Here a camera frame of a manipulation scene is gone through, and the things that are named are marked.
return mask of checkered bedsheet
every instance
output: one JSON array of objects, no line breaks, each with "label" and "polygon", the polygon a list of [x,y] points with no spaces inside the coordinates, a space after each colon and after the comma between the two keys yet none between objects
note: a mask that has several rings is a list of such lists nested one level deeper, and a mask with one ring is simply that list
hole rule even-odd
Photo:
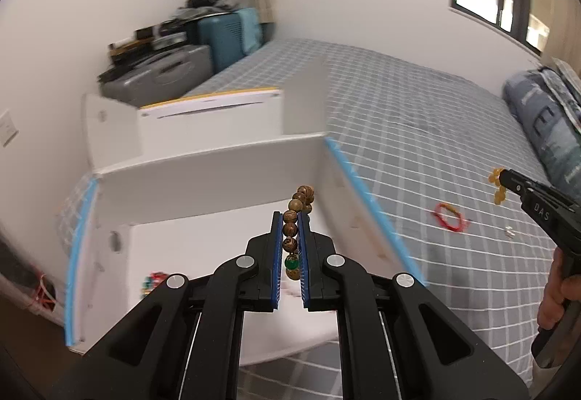
[{"label": "checkered bedsheet", "polygon": [[[514,194],[493,203],[493,167],[546,183],[499,97],[384,54],[306,39],[271,42],[190,94],[279,84],[322,54],[330,67],[329,135],[393,221],[429,289],[529,381],[554,244]],[[466,231],[438,224],[431,211],[440,201],[471,220]],[[330,357],[305,352],[242,369],[240,391],[252,399],[341,398],[336,345],[319,350]],[[315,385],[315,378],[326,380]]]}]

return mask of window sill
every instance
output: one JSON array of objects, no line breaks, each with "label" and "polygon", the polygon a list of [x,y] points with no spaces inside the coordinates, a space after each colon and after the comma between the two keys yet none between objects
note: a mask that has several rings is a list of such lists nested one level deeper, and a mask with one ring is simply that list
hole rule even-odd
[{"label": "window sill", "polygon": [[457,10],[453,6],[449,6],[448,9],[451,12],[456,13],[457,15],[463,16],[464,18],[467,18],[467,19],[475,21],[476,23],[479,23],[483,26],[486,26],[491,31],[494,31],[495,33],[501,35],[504,39],[512,42],[514,45],[518,46],[523,51],[528,52],[528,54],[531,56],[531,58],[533,58],[535,60],[534,64],[538,64],[538,66],[541,65],[541,62],[540,62],[541,56],[540,55],[536,54],[534,51],[527,48],[524,44],[521,44],[516,39],[514,39],[511,36],[509,36],[508,34],[506,34],[503,30],[498,29],[497,27],[492,26],[491,24],[488,24],[486,21],[482,21],[482,20],[480,20],[472,15],[469,15],[468,13],[461,12],[460,10]]}]

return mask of white cardboard box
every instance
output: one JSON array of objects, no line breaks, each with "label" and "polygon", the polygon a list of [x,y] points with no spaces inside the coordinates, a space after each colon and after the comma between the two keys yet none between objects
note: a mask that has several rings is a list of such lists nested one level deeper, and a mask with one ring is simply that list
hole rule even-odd
[{"label": "white cardboard box", "polygon": [[[151,272],[197,278],[243,254],[303,184],[316,189],[311,229],[331,236],[337,252],[384,277],[403,270],[419,277],[389,221],[325,136],[327,76],[316,60],[281,89],[141,110],[86,97],[95,178],[69,267],[71,349],[86,352],[135,306]],[[300,284],[284,273],[279,309],[246,313],[243,326],[240,364],[337,336],[335,314],[304,310]]]}]

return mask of red strap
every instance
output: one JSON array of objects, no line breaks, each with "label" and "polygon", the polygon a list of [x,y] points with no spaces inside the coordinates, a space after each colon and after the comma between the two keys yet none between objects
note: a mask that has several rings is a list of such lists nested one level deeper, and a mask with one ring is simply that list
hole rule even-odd
[{"label": "red strap", "polygon": [[[458,218],[458,226],[452,226],[448,221],[442,216],[442,209],[445,208],[449,212],[451,212],[455,217]],[[464,220],[462,213],[460,213],[456,208],[454,208],[449,203],[440,202],[436,205],[434,209],[434,216],[438,219],[440,224],[444,227],[449,229],[450,231],[454,231],[456,233],[460,233],[463,231],[464,228],[468,226],[468,223]]]}]

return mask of wall outlet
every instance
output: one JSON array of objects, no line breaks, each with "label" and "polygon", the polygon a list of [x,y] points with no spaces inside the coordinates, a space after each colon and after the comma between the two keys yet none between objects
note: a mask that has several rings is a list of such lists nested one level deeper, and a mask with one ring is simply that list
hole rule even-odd
[{"label": "wall outlet", "polygon": [[0,116],[0,144],[5,148],[18,134],[9,111]]}]

